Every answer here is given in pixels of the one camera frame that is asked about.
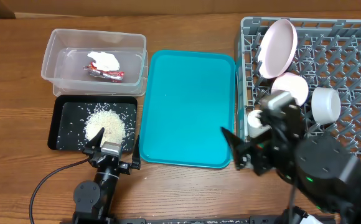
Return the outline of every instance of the white cup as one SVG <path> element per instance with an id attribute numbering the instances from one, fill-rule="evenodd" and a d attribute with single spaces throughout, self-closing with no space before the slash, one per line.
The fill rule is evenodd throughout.
<path id="1" fill-rule="evenodd" d="M 253 110 L 247 116 L 247 130 L 251 138 L 255 138 L 270 129 L 269 125 L 262 126 L 260 121 L 261 112 L 262 110 Z"/>
<path id="2" fill-rule="evenodd" d="M 316 123 L 329 124 L 338 120 L 341 113 L 340 96 L 331 88 L 317 87 L 312 95 L 312 114 Z"/>

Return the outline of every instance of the wood grain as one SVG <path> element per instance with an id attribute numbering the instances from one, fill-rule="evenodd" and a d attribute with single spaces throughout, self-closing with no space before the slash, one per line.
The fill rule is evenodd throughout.
<path id="1" fill-rule="evenodd" d="M 294 12 L 0 20 L 0 223 L 28 223 L 29 199 L 38 182 L 52 170 L 84 158 L 47 147 L 55 97 L 40 69 L 54 29 L 144 34 L 149 57 L 161 49 L 233 56 L 240 21 L 252 15 L 361 19 L 361 12 Z M 143 101 L 138 98 L 138 129 Z M 49 179 L 35 199 L 36 222 L 71 218 L 75 186 L 94 173 L 82 164 Z M 119 218 L 147 219 L 279 214 L 289 191 L 274 172 L 257 177 L 250 170 L 235 171 L 233 164 L 212 170 L 143 162 L 141 170 L 121 176 L 113 212 Z M 296 204 L 319 213 L 302 195 Z"/>

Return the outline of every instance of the teal tray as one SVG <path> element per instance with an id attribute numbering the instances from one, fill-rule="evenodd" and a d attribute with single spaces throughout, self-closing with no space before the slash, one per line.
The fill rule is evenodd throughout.
<path id="1" fill-rule="evenodd" d="M 231 152 L 235 62 L 224 54 L 160 50 L 152 56 L 140 132 L 148 162 L 221 169 Z"/>

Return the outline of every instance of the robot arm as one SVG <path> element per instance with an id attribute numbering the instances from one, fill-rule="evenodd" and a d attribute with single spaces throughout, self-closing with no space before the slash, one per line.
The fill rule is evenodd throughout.
<path id="1" fill-rule="evenodd" d="M 132 163 L 121 161 L 121 145 L 104 142 L 101 147 L 104 128 L 85 145 L 83 153 L 89 157 L 89 163 L 97 168 L 95 179 L 79 184 L 74 190 L 75 212 L 73 224 L 114 224 L 115 217 L 110 214 L 115 187 L 120 174 L 131 174 L 132 169 L 139 170 L 139 138 L 136 140 Z"/>
<path id="2" fill-rule="evenodd" d="M 261 123 L 271 129 L 248 142 L 222 128 L 236 168 L 250 162 L 257 175 L 276 169 L 322 212 L 361 223 L 361 161 L 330 135 L 304 139 L 301 109 L 289 92 L 263 98 L 261 109 Z"/>

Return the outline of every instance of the dish rack grid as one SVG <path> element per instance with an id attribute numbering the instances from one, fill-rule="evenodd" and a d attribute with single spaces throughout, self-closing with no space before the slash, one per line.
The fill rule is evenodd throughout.
<path id="1" fill-rule="evenodd" d="M 361 158 L 361 20 L 246 17 L 236 38 L 237 136 L 247 140 L 246 116 L 259 109 L 270 94 L 271 80 L 263 78 L 257 58 L 260 42 L 271 24 L 288 19 L 296 28 L 298 46 L 288 72 L 301 75 L 309 96 L 301 106 L 306 137 L 332 133 L 351 153 Z M 327 125 L 315 123 L 311 111 L 316 87 L 333 88 L 341 99 L 339 119 Z"/>

